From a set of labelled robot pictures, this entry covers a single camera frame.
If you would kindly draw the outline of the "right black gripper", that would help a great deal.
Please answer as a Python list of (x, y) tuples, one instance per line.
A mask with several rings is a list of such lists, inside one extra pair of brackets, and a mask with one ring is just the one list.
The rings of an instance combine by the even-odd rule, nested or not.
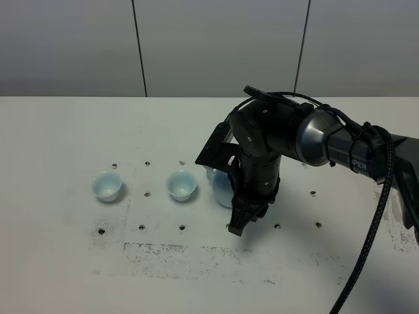
[(228, 231), (241, 236), (250, 222), (257, 222), (274, 203), (280, 182), (281, 154), (271, 152), (254, 156), (239, 150), (232, 163), (232, 214)]

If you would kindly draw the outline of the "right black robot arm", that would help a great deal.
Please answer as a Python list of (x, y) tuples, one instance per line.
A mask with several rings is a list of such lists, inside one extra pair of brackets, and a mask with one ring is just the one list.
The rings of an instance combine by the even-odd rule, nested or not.
[(398, 191), (403, 224), (418, 228), (418, 140), (358, 124), (340, 110), (309, 100), (253, 98), (228, 122), (240, 153), (230, 177), (234, 187), (231, 232), (266, 213), (278, 192), (282, 156), (307, 165), (341, 165)]

